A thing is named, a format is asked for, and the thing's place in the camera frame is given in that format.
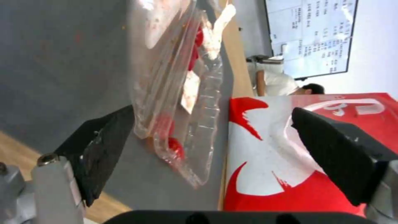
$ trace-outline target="whiteboard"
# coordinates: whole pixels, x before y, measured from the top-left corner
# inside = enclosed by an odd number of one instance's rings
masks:
[[[265,0],[274,55],[293,78],[348,71],[357,0]]]

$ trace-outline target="wooden floor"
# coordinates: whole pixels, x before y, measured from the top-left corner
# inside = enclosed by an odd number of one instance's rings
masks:
[[[220,5],[225,6],[227,0],[220,0]],[[253,96],[246,60],[243,51],[243,44],[238,31],[235,18],[228,24],[224,33],[223,41],[234,73],[234,87],[232,97]],[[7,165],[16,165],[20,168],[25,180],[30,180],[30,171],[36,166],[39,154],[0,132],[0,160]],[[223,189],[220,190],[220,208],[222,207]],[[113,199],[106,193],[102,193],[92,207],[87,209],[87,218],[97,223],[103,223],[109,218],[120,213],[131,210],[129,207]]]

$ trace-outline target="whiteboard frame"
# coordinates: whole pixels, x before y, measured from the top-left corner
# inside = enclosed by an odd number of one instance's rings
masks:
[[[340,73],[346,73],[348,72],[349,68],[349,60],[351,58],[351,45],[352,45],[352,39],[354,38],[354,28],[355,28],[355,19],[357,17],[357,9],[358,9],[358,2],[359,0],[355,0],[355,9],[354,9],[354,17],[353,17],[353,23],[352,23],[352,29],[351,29],[351,38],[349,40],[349,47],[348,47],[348,59],[347,59],[347,69],[342,72],[336,72],[336,73],[326,73],[326,74],[320,74],[320,75],[312,75],[312,76],[305,76],[305,77],[299,77],[295,78],[296,81],[304,81],[308,78],[312,77],[319,77],[319,76],[325,76],[325,75],[335,75],[335,74],[340,74]],[[271,35],[271,26],[269,25],[269,18],[268,18],[268,9],[267,9],[267,0],[264,0],[264,5],[265,5],[265,14],[267,16],[267,24],[268,24],[268,36]],[[275,56],[273,49],[272,49],[272,40],[271,40],[271,51],[272,51],[272,56]]]

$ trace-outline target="gray table surface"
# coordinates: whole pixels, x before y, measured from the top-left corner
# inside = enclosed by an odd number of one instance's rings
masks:
[[[126,85],[126,0],[0,3],[0,130],[40,153],[55,150],[83,121],[131,103]],[[214,13],[205,0],[214,21]],[[215,210],[228,132],[233,75],[224,83],[208,183],[192,189],[133,133],[105,191],[133,209]]]

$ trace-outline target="white wall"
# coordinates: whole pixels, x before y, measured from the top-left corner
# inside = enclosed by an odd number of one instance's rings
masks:
[[[327,93],[388,92],[398,100],[398,0],[359,0],[347,73],[309,78]]]
[[[271,42],[267,33],[267,16],[263,0],[234,0],[236,22],[244,44],[245,56],[271,55]]]

